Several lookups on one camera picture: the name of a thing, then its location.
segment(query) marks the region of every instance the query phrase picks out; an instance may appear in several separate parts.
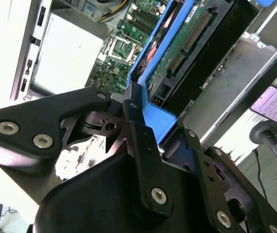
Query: motherboard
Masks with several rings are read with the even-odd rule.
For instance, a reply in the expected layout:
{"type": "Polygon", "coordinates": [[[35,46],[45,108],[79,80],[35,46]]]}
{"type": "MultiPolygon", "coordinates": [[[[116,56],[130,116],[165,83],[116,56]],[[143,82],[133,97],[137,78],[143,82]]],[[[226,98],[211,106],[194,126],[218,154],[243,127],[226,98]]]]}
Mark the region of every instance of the motherboard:
{"type": "Polygon", "coordinates": [[[109,93],[124,94],[127,75],[148,41],[167,2],[135,0],[125,17],[105,39],[86,86],[96,86],[109,93]]]}

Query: blue plastic drive caddy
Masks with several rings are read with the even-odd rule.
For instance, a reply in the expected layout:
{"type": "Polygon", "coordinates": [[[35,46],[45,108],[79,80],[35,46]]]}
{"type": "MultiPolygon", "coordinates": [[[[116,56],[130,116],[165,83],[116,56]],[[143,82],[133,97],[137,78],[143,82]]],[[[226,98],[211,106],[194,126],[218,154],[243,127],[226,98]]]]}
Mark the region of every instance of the blue plastic drive caddy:
{"type": "MultiPolygon", "coordinates": [[[[168,30],[167,34],[165,35],[162,43],[158,47],[157,51],[155,52],[151,62],[147,65],[144,73],[138,80],[138,84],[142,86],[142,93],[143,93],[143,115],[145,119],[145,123],[147,126],[151,127],[153,129],[154,135],[156,137],[156,141],[159,144],[162,139],[165,137],[165,135],[169,132],[169,130],[173,127],[173,125],[176,123],[177,118],[172,113],[169,113],[168,111],[156,106],[155,104],[151,103],[149,101],[148,97],[148,89],[147,89],[147,80],[151,76],[154,68],[157,66],[158,62],[162,58],[163,54],[167,50],[169,44],[174,39],[176,33],[180,29],[181,25],[185,21],[186,17],[188,16],[190,9],[193,5],[195,0],[185,0],[184,5],[182,6],[181,10],[179,11],[177,17],[175,18],[172,26],[168,30]]],[[[258,0],[258,3],[262,6],[269,6],[274,0],[258,0]]],[[[149,40],[145,44],[143,51],[138,56],[135,64],[132,66],[132,69],[130,70],[128,74],[128,83],[129,86],[131,83],[131,75],[133,71],[138,66],[139,62],[143,58],[143,55],[145,54],[146,50],[149,46],[151,46],[151,41],[156,35],[156,33],[159,31],[161,24],[165,18],[165,15],[167,14],[169,8],[172,6],[173,0],[171,0],[167,7],[165,12],[162,14],[161,18],[159,19],[156,27],[154,28],[152,34],[150,35],[149,40]]]]}

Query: yellow wire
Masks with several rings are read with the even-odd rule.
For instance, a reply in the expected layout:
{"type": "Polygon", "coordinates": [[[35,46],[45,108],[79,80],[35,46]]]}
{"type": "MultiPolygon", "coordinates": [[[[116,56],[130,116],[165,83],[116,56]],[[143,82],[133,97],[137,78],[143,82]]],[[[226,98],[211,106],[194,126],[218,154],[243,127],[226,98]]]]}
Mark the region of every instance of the yellow wire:
{"type": "MultiPolygon", "coordinates": [[[[111,14],[114,14],[116,11],[118,11],[125,3],[127,2],[127,0],[124,0],[117,8],[115,8],[111,14]]],[[[106,18],[106,16],[102,16],[98,19],[98,22],[100,22],[103,18],[106,18]]]]}

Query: cable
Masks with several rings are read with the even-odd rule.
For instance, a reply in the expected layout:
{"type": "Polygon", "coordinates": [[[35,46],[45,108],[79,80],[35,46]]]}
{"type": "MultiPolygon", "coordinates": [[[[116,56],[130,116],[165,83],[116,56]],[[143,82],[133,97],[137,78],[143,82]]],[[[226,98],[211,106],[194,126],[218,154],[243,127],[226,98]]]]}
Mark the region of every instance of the cable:
{"type": "Polygon", "coordinates": [[[257,149],[254,149],[253,152],[254,152],[254,154],[255,154],[255,156],[256,156],[257,164],[258,164],[258,176],[257,176],[257,177],[258,177],[258,181],[259,181],[259,184],[260,184],[261,189],[262,189],[262,191],[263,191],[264,198],[268,201],[268,197],[267,197],[267,195],[266,195],[265,189],[264,189],[264,187],[263,187],[263,183],[262,183],[261,178],[260,178],[261,167],[260,167],[260,161],[259,161],[259,153],[258,153],[258,150],[257,150],[257,149]]]}
{"type": "Polygon", "coordinates": [[[250,233],[247,220],[245,220],[245,226],[246,226],[246,233],[250,233]]]}
{"type": "Polygon", "coordinates": [[[18,212],[16,210],[11,210],[10,207],[9,207],[9,210],[7,210],[3,215],[0,215],[0,217],[6,216],[7,213],[15,214],[15,213],[18,213],[18,212]]]}
{"type": "Polygon", "coordinates": [[[103,23],[103,22],[115,17],[117,13],[119,13],[121,10],[123,10],[123,8],[126,6],[125,3],[127,3],[127,2],[128,2],[128,0],[123,0],[123,2],[119,6],[117,6],[112,12],[106,13],[103,16],[101,16],[98,19],[98,22],[103,23]]]}

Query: silver screw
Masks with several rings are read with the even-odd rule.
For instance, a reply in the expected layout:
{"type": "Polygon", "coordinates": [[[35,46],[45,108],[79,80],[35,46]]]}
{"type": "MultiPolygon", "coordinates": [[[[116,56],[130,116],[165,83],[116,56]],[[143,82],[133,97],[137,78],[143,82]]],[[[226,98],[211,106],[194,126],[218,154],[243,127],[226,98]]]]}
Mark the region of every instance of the silver screw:
{"type": "Polygon", "coordinates": [[[137,108],[136,104],[134,103],[130,103],[130,106],[132,106],[133,108],[137,108]]]}
{"type": "Polygon", "coordinates": [[[272,233],[277,233],[277,228],[275,226],[270,225],[269,228],[272,233]]]}
{"type": "Polygon", "coordinates": [[[52,146],[53,139],[49,135],[38,134],[33,138],[33,143],[41,149],[47,149],[52,146]]]}
{"type": "Polygon", "coordinates": [[[196,137],[196,134],[192,131],[189,131],[189,134],[190,134],[191,137],[196,137]]]}
{"type": "Polygon", "coordinates": [[[151,190],[151,196],[160,205],[164,205],[166,203],[166,195],[163,190],[159,188],[153,188],[151,190]]]}
{"type": "Polygon", "coordinates": [[[230,228],[231,227],[231,221],[230,218],[222,211],[218,211],[217,212],[217,218],[219,220],[219,222],[224,225],[226,228],[230,228]]]}
{"type": "Polygon", "coordinates": [[[105,99],[106,98],[106,96],[104,94],[102,94],[102,93],[98,93],[98,97],[100,97],[101,99],[105,99]]]}
{"type": "Polygon", "coordinates": [[[216,154],[218,154],[219,156],[222,155],[222,152],[221,152],[219,149],[215,149],[215,152],[216,152],[216,154]]]}
{"type": "Polygon", "coordinates": [[[19,126],[10,121],[0,123],[0,133],[6,135],[13,135],[19,131],[19,126]]]}

